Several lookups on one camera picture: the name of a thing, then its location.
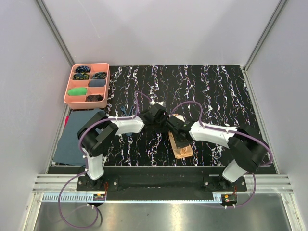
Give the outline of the peach cloth napkin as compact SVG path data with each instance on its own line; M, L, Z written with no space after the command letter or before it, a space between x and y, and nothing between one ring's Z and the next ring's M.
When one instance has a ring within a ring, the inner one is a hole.
M173 153L174 153L174 156L175 156L176 159L181 159L181 158L193 156L193 150L192 150L191 145L187 146L185 148L182 148L182 149L178 149L176 147L176 144L175 144L175 137L173 136L173 134L169 130L168 130L168 135L169 135L171 148L173 150Z

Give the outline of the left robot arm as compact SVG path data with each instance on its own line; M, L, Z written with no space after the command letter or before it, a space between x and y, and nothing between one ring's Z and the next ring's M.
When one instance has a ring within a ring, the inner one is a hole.
M167 120L164 102L151 102L148 109L132 116L107 116L97 112L78 132L78 147L86 159L87 185L97 191L103 187L103 155L115 136L141 133L164 127Z

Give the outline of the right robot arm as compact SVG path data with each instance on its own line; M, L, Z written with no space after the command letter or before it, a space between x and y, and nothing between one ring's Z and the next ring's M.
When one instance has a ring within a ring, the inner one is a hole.
M222 190L231 190L239 177L255 173L270 152L268 145L250 127L222 127L204 122L183 121L179 116L170 116L166 126L181 148L192 141L205 141L229 149L233 160L227 164L218 179Z

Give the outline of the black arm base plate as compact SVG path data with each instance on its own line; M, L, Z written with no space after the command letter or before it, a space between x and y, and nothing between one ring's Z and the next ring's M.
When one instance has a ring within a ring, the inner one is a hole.
M206 192L245 192L243 176L235 183L222 177L224 167L105 167L98 180L80 176L77 180L78 191L117 192L126 188L196 188Z

